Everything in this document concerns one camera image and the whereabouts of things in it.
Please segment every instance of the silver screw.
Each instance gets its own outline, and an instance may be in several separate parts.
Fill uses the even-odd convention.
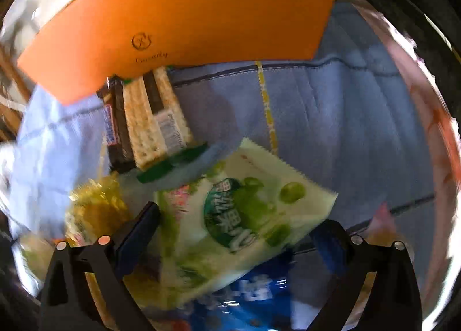
[[[363,243],[363,238],[361,236],[359,236],[358,234],[353,234],[351,237],[350,237],[350,240],[352,241],[353,244],[355,245],[360,245],[361,243]]]
[[[98,238],[98,243],[100,245],[107,245],[108,243],[110,243],[111,241],[111,238],[109,236],[101,236],[100,238]]]
[[[56,245],[56,249],[58,250],[64,250],[64,248],[67,246],[66,242],[65,241],[61,241],[58,243],[58,245]]]
[[[401,241],[396,241],[394,243],[394,246],[396,247],[397,250],[405,250],[405,244],[402,243]]]

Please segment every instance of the circular logo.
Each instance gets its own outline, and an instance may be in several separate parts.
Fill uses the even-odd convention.
[[[144,32],[137,33],[133,36],[131,44],[136,50],[143,51],[151,45],[152,41],[150,35],[147,35]]]

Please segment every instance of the barcode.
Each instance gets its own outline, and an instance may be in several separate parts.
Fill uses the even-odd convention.
[[[186,147],[171,111],[161,111],[155,115],[155,119],[165,140],[168,155],[176,154]]]
[[[115,137],[114,118],[112,116],[112,106],[104,105],[104,125],[105,125],[105,140],[108,146],[117,144]]]

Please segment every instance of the screw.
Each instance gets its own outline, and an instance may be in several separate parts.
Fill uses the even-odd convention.
[[[65,241],[61,241],[58,243],[58,245],[56,245],[56,249],[58,250],[64,250],[64,248],[67,246],[66,242]]]
[[[363,243],[363,238],[361,236],[359,236],[358,234],[353,234],[351,237],[350,237],[350,240],[352,241],[353,244],[355,245],[360,245],[361,243]]]
[[[107,245],[110,242],[111,238],[109,236],[101,236],[98,238],[98,243],[100,245]]]
[[[401,241],[396,241],[394,243],[394,246],[396,247],[397,250],[405,250],[405,244],[402,243]]]

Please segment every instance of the blue snack package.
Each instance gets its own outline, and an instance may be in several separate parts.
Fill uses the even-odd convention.
[[[290,330],[292,259],[292,252],[285,251],[227,287],[187,303],[182,310],[191,330]]]

